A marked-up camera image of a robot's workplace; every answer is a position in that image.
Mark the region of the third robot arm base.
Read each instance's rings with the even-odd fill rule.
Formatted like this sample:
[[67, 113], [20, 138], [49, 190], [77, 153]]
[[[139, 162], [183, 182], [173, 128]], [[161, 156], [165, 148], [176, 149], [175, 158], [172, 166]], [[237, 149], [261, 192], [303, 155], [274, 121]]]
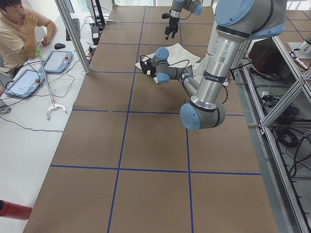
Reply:
[[310, 59], [311, 58], [311, 35], [303, 42], [288, 42], [291, 49], [289, 54], [294, 59]]

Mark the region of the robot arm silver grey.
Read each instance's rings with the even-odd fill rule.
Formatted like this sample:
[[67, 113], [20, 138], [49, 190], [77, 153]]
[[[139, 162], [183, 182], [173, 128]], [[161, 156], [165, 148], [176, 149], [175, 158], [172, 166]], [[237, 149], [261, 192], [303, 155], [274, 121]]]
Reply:
[[200, 82], [185, 66], [169, 65], [169, 51], [160, 47], [153, 57], [140, 61], [144, 74], [159, 83], [178, 80], [188, 95], [189, 103], [180, 109], [183, 126], [189, 130], [214, 128], [222, 124], [225, 110], [218, 94], [233, 65], [238, 49], [246, 40], [269, 38], [285, 28], [287, 3], [284, 0], [221, 0], [215, 9], [216, 28], [208, 46], [209, 58]]
[[203, 11], [201, 0], [174, 0], [168, 13], [163, 13], [161, 18], [168, 19], [169, 25], [165, 29], [165, 39], [168, 40], [171, 35], [174, 38], [178, 32], [181, 11], [187, 10], [191, 14], [201, 15]]

